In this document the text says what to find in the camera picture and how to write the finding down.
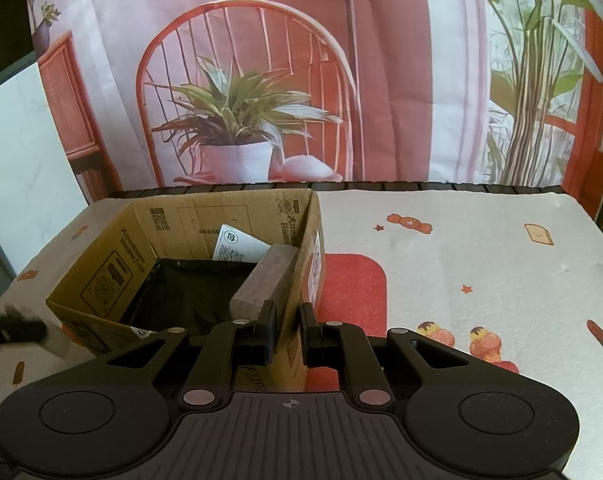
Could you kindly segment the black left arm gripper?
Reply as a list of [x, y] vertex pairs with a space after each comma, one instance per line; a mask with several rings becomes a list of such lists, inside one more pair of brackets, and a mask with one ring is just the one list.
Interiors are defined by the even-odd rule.
[[47, 337], [44, 322], [0, 315], [0, 347], [7, 344], [41, 344]]

